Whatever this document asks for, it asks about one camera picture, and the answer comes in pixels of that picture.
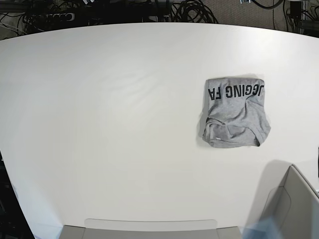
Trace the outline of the grey T-shirt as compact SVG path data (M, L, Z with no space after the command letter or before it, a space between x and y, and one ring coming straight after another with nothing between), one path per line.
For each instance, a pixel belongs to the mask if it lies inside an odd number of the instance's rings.
M271 126L264 110L265 82L219 78L205 82L206 117L202 139L211 147L260 146Z

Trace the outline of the black power strip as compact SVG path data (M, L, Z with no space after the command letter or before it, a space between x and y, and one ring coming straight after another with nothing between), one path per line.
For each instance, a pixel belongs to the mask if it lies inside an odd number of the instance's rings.
M70 22L75 20L75 13L50 13L50 14L39 14L32 15L36 20L44 22Z

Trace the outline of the grey plastic bin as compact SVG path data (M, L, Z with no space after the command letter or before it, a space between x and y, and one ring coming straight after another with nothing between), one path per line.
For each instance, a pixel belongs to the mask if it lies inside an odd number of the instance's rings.
M319 194L295 165L270 191L258 222L243 230L244 239L317 239Z

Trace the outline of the grey tray front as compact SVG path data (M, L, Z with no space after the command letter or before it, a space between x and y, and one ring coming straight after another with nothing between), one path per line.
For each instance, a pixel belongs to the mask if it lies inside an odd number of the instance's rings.
M215 220L116 221L86 219L84 227L64 225L61 239L241 239L238 227L218 228Z

